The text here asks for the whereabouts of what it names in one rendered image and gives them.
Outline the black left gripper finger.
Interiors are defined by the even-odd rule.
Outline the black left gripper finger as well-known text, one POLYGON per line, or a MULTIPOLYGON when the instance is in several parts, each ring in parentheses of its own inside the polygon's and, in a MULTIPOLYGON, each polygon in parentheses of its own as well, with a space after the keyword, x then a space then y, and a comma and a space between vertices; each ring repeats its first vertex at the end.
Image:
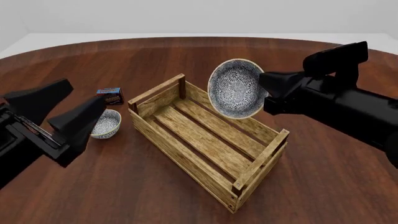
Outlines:
POLYGON ((6 93, 3 98, 16 115, 41 125, 47 115, 71 92, 71 83, 63 78, 56 82, 22 91, 6 93))
POLYGON ((93 127, 105 109, 104 99, 94 96, 76 108, 48 119, 54 130, 52 139, 60 146, 56 149, 47 147, 47 154, 84 152, 93 127))

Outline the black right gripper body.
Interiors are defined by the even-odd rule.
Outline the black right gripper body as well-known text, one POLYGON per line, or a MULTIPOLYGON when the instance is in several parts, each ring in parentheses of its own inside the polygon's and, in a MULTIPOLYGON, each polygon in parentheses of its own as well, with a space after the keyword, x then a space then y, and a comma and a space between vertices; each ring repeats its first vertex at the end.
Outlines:
POLYGON ((264 111, 271 115, 297 114, 299 112, 300 105, 304 102, 303 89, 305 89, 307 85, 314 80, 314 78, 309 78, 308 81, 302 85, 300 91, 292 98, 266 97, 264 99, 264 111))

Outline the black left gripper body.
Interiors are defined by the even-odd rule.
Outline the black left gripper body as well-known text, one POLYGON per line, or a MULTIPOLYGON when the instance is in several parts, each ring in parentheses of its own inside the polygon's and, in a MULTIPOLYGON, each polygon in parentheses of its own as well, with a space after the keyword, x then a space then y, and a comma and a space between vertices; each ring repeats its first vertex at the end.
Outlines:
POLYGON ((0 104, 0 167, 27 167, 42 155, 66 167, 80 154, 47 154, 47 147, 60 145, 52 136, 35 133, 29 129, 30 121, 18 117, 10 107, 0 104))

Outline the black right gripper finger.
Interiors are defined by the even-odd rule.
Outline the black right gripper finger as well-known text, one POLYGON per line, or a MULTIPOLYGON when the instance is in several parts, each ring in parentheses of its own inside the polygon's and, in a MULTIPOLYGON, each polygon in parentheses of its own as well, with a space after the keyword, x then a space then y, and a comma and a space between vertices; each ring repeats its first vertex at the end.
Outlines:
POLYGON ((268 92, 268 98, 292 98, 308 81, 305 72, 264 72, 259 85, 268 92))

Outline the large blue patterned bowl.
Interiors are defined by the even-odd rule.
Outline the large blue patterned bowl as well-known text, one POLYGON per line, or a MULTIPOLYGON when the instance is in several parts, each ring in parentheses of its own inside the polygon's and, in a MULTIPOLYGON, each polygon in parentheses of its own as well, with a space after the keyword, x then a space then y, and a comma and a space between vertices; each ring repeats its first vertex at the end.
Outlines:
POLYGON ((270 96, 259 84, 263 72, 256 63, 243 58, 218 65, 208 80, 212 107, 229 119, 246 119, 263 110, 264 99, 270 96))

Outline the small blue patterned bowl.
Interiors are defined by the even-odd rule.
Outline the small blue patterned bowl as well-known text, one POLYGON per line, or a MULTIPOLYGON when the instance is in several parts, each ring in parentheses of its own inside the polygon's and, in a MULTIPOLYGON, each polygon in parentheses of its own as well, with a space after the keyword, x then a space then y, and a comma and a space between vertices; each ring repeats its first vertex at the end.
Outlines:
POLYGON ((121 121, 121 115, 118 111, 105 110, 95 124, 90 136, 95 139, 109 139, 118 132, 121 121))

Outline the wooden slat tray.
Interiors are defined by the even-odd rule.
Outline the wooden slat tray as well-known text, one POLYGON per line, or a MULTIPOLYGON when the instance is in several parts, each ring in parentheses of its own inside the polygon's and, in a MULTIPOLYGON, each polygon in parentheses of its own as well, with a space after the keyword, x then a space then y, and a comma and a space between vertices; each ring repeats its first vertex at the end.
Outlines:
POLYGON ((135 128, 230 212, 275 166, 289 132, 255 119, 229 119, 207 92, 179 74, 129 100, 135 128))

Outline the small printed food box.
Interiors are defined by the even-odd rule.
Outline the small printed food box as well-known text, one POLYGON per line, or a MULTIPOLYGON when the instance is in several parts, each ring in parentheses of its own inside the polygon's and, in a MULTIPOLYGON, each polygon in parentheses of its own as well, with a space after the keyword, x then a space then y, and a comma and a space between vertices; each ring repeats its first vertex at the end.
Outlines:
POLYGON ((96 96, 102 96, 106 105, 124 104, 124 96, 120 87, 99 89, 96 91, 96 96))

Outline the black flat plate on stalk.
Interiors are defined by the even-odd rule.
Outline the black flat plate on stalk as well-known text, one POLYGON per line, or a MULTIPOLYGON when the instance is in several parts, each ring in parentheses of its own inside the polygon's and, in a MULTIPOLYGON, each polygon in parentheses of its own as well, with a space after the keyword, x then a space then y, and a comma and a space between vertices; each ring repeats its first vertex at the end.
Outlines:
POLYGON ((309 55, 303 60, 308 77, 322 77, 334 73, 344 83, 354 85, 359 78, 359 64, 368 61, 368 43, 355 42, 309 55))

